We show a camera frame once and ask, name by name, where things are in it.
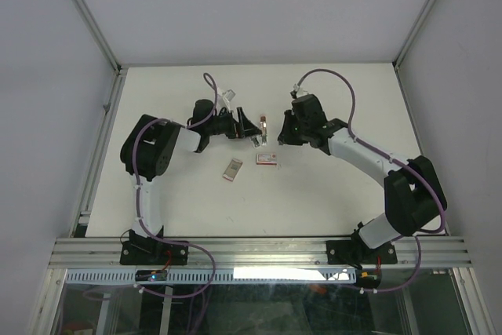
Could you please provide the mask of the staple box tray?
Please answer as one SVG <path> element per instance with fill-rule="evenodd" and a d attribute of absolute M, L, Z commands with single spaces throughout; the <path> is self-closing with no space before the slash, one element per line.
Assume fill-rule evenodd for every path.
<path fill-rule="evenodd" d="M 227 168 L 224 170 L 223 178 L 230 182 L 233 182 L 238 174 L 238 171 L 242 168 L 243 162 L 239 159 L 233 158 Z"/>

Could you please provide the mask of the white stapler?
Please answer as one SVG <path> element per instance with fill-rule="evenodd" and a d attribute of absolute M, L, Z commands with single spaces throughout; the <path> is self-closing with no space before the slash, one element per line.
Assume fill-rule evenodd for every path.
<path fill-rule="evenodd" d="M 255 148 L 261 147 L 263 145 L 261 135 L 254 135 L 250 137 L 250 140 Z"/>

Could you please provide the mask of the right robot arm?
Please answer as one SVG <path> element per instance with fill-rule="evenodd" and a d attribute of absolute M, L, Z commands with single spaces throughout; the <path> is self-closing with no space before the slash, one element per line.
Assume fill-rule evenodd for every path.
<path fill-rule="evenodd" d="M 443 218 L 447 201 L 432 162 L 419 155 L 400 158 L 358 138 L 350 126 L 329 120 L 313 95 L 294 99 L 284 113 L 278 143 L 309 144 L 339 158 L 373 178 L 384 190 L 384 211 L 367 224 L 359 224 L 346 246 L 335 248 L 340 262 L 353 267 L 376 260 L 380 248 L 412 236 L 436 217 Z"/>

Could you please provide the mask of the red white staple box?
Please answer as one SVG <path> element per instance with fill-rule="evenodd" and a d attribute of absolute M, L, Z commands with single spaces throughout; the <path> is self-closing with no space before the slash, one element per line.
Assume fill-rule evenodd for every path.
<path fill-rule="evenodd" d="M 278 158 L 275 153 L 258 153 L 256 155 L 256 164 L 259 166 L 276 166 Z"/>

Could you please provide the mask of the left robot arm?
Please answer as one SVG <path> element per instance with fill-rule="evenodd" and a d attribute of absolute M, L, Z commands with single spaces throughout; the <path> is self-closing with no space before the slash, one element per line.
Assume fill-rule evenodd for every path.
<path fill-rule="evenodd" d="M 169 167 L 173 152 L 178 149 L 201 153 L 210 137 L 224 135 L 229 140 L 256 139 L 258 126 L 244 114 L 241 107 L 231 111 L 218 108 L 207 99 L 197 100 L 187 125 L 141 115 L 120 151 L 135 191 L 136 219 L 129 230 L 129 242 L 148 263 L 162 259 L 164 244 L 160 214 L 158 178 Z"/>

